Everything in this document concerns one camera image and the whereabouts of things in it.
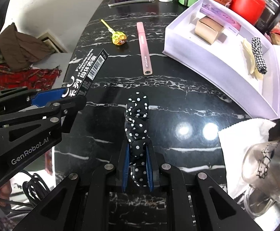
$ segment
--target polka dot fabric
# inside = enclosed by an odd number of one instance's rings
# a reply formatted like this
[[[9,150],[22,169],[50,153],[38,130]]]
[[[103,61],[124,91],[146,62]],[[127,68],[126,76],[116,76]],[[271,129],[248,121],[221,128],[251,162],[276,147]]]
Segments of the polka dot fabric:
[[[134,185],[138,187],[148,187],[146,167],[144,162],[137,161],[136,165],[130,167],[130,176],[133,180]]]
[[[144,156],[145,145],[149,141],[147,132],[147,120],[149,112],[149,100],[142,92],[136,92],[126,105],[125,132],[130,143],[130,162]]]

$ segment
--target open white gift box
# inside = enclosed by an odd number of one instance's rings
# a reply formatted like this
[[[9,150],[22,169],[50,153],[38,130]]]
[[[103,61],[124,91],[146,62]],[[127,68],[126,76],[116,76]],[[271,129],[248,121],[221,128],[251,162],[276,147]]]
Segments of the open white gift box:
[[[211,3],[241,24],[236,36],[223,29],[211,45],[194,33],[204,3]],[[267,73],[263,81],[250,74],[250,57],[242,41],[261,39]],[[232,98],[251,117],[280,118],[280,46],[272,45],[254,26],[212,0],[199,0],[166,28],[164,54],[191,68]]]

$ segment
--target white wall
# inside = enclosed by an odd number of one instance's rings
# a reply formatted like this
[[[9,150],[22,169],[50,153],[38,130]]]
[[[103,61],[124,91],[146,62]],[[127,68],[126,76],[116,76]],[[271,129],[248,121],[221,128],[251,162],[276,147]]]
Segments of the white wall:
[[[68,52],[73,52],[101,1],[10,0],[4,28],[14,22],[19,32],[35,37],[50,31]]]

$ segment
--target clear glass cup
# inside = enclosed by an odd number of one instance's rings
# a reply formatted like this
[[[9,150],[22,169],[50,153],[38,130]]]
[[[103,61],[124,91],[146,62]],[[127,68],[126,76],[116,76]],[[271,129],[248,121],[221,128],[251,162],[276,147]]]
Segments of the clear glass cup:
[[[280,140],[251,146],[243,160],[242,178],[250,185],[245,193],[244,205],[249,214],[259,216],[277,201],[280,204]],[[249,196],[259,189],[272,200],[260,213],[250,210]]]

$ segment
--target purple package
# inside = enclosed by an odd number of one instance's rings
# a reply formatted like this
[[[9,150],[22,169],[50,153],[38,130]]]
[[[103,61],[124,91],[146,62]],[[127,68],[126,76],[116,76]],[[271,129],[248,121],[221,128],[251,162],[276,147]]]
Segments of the purple package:
[[[241,25],[225,12],[215,7],[213,4],[203,3],[202,7],[200,8],[200,12],[219,23],[221,26],[224,26],[235,35],[238,35],[240,32]]]

